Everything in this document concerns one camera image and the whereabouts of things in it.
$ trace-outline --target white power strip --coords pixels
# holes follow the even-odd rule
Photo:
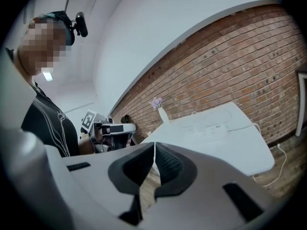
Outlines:
[[[203,131],[195,132],[188,131],[183,136],[183,141],[186,144],[196,145],[204,142],[214,142],[223,140],[227,136],[225,125],[210,126]]]

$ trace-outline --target light fixture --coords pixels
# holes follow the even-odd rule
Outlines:
[[[45,79],[47,80],[47,82],[50,82],[53,80],[51,73],[50,72],[43,72]]]

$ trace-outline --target vase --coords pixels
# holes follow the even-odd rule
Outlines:
[[[169,119],[168,119],[168,116],[166,114],[166,112],[164,111],[163,107],[160,107],[158,108],[158,111],[159,111],[159,114],[160,114],[160,117],[163,121],[163,123],[169,123]]]

